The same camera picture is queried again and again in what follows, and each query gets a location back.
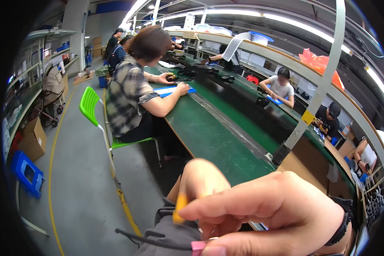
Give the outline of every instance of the short brown hair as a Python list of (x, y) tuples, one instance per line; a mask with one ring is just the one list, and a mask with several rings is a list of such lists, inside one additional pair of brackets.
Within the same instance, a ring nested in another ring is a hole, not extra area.
[(149, 26), (141, 29), (130, 39), (126, 51), (135, 59), (152, 61), (164, 55), (171, 45), (171, 37), (160, 26)]

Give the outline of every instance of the red stool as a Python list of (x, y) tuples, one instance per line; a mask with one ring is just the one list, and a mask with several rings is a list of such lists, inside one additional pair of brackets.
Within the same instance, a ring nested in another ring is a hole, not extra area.
[(257, 77), (254, 77), (253, 75), (248, 75), (248, 76), (246, 77), (246, 79), (247, 79), (248, 81), (251, 81), (251, 82), (254, 83), (254, 84), (258, 84), (258, 83), (259, 83), (259, 79), (257, 79)]

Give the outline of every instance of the stool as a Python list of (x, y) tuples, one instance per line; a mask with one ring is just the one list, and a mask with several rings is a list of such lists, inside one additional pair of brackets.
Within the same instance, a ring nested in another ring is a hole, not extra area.
[[(34, 172), (32, 181), (29, 181), (29, 179), (26, 177), (27, 166), (29, 166)], [(44, 180), (43, 173), (33, 164), (33, 162), (26, 156), (23, 151), (17, 150), (14, 153), (10, 168), (15, 173), (17, 180), (28, 192), (37, 198), (41, 197), (40, 187), (42, 181)]]
[(114, 137), (113, 138), (113, 144), (111, 145), (111, 147), (108, 146), (107, 136), (106, 136), (105, 130), (98, 123), (98, 121), (97, 121), (97, 119), (95, 117), (95, 105), (97, 105), (98, 102), (100, 102), (102, 104), (102, 106), (104, 106), (104, 103), (98, 97), (98, 95), (94, 91), (94, 89), (91, 88), (91, 87), (87, 87), (85, 89), (82, 97), (81, 97), (80, 111), (93, 125), (95, 125), (96, 127), (98, 127), (102, 131), (102, 134), (103, 134), (103, 137), (104, 137), (104, 142), (105, 142), (105, 147), (106, 147), (107, 153), (108, 153), (108, 157), (110, 159), (111, 166), (113, 167), (114, 176), (117, 176), (117, 172), (115, 171), (115, 165), (114, 165), (114, 162), (113, 162), (113, 159), (112, 159), (112, 156), (111, 156), (110, 152), (112, 153), (113, 149), (116, 149), (116, 148), (119, 148), (119, 147), (124, 147), (124, 146), (132, 145), (132, 144), (136, 144), (136, 143), (140, 143), (140, 142), (144, 142), (144, 141), (155, 141), (156, 152), (158, 154), (159, 167), (162, 167), (161, 166), (161, 157), (159, 156), (158, 141), (156, 140), (156, 138), (150, 137), (150, 138), (146, 138), (146, 139), (141, 140), (141, 141), (135, 141), (135, 142), (131, 142), (131, 143), (124, 143), (124, 142), (118, 141), (117, 138)]
[(247, 77), (246, 77), (246, 79), (248, 80), (248, 81), (251, 81), (252, 83), (254, 83), (254, 84), (258, 84), (259, 83), (259, 79), (257, 79), (257, 77), (254, 77), (253, 75), (248, 75)]

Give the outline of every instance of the baby stroller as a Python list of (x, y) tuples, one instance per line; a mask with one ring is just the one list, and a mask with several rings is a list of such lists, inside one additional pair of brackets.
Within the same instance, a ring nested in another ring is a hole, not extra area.
[(54, 114), (54, 106), (56, 106), (57, 114), (63, 112), (64, 107), (62, 105), (57, 105), (56, 102), (60, 100), (64, 92), (65, 84), (63, 82), (63, 77), (61, 76), (61, 71), (58, 70), (57, 66), (53, 64), (48, 64), (44, 79), (42, 92), (39, 97), (39, 101), (34, 106), (34, 110), (37, 112), (36, 115), (40, 116), (40, 119), (46, 123), (50, 120), (52, 127), (58, 125), (58, 117)]

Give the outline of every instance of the green plastic chair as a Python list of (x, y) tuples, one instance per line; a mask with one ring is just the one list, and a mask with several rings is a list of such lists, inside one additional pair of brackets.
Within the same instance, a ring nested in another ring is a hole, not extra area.
[(162, 167), (161, 166), (161, 157), (159, 156), (158, 141), (153, 137), (146, 138), (146, 139), (141, 140), (141, 141), (131, 142), (131, 143), (120, 142), (117, 140), (117, 138), (113, 137), (113, 143), (112, 143), (111, 147), (108, 146), (108, 139), (107, 139), (106, 132), (105, 132), (104, 128), (102, 127), (102, 125), (100, 125), (98, 123), (98, 121), (95, 117), (95, 105), (97, 105), (98, 102), (100, 102), (101, 105), (104, 106), (104, 103), (98, 97), (97, 93), (91, 87), (87, 87), (86, 90), (84, 91), (82, 97), (81, 97), (80, 111), (90, 122), (92, 122), (93, 125), (95, 125), (96, 127), (98, 127), (102, 131), (102, 134), (104, 137), (104, 142), (105, 142), (105, 147), (107, 149), (108, 157), (109, 157), (111, 165), (113, 167), (114, 175), (117, 176), (117, 172), (115, 171), (115, 165), (114, 165), (113, 158), (112, 158), (112, 150), (119, 148), (119, 147), (124, 147), (124, 146), (132, 145), (132, 144), (136, 144), (136, 143), (140, 143), (140, 142), (144, 142), (144, 141), (155, 141), (156, 152), (158, 154), (159, 167)]

